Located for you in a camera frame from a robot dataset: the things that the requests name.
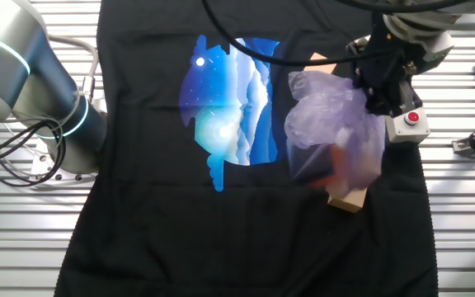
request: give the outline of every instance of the black t-shirt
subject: black t-shirt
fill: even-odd
[[[287,59],[371,32],[333,1],[209,2],[239,42]],[[437,296],[417,147],[387,149],[358,214],[332,208],[289,177],[301,68],[238,53],[197,0],[103,0],[97,38],[109,134],[56,296]]]

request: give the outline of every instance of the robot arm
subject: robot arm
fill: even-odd
[[[18,120],[63,119],[67,152],[61,168],[77,174],[98,170],[107,128],[106,115],[88,100],[94,79],[85,81],[86,90],[80,90],[58,61],[43,19],[28,0],[0,0],[0,123],[11,113]],[[37,134],[54,154],[49,129]]]
[[[395,6],[427,4],[433,0],[392,0]],[[396,53],[389,57],[365,59],[354,63],[354,81],[368,97],[370,113],[386,118],[390,142],[421,142],[430,129],[422,101],[412,88],[413,75],[437,67],[454,47],[447,29],[467,29],[454,23],[464,13],[475,11],[475,1],[432,12],[373,15],[369,41],[357,40],[349,48],[353,54],[383,50]],[[475,30],[475,24],[468,24]]]

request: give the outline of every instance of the emergency stop button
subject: emergency stop button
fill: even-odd
[[[409,125],[415,125],[419,122],[419,114],[415,111],[408,112],[408,114],[404,117],[404,120]]]

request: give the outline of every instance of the red button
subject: red button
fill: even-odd
[[[408,114],[408,119],[414,123],[416,123],[419,120],[419,115],[416,112],[410,112]]]

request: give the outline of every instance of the wooden block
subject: wooden block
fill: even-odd
[[[326,59],[326,57],[322,56],[321,54],[314,53],[311,60],[315,59]],[[307,66],[303,69],[303,71],[322,71],[325,73],[333,73],[336,64],[329,64],[329,65],[320,65],[320,66]]]
[[[366,199],[366,191],[364,190],[354,190],[351,191],[346,198],[329,198],[329,205],[337,207],[341,210],[346,210],[351,213],[356,213],[362,209],[364,206],[364,201]]]

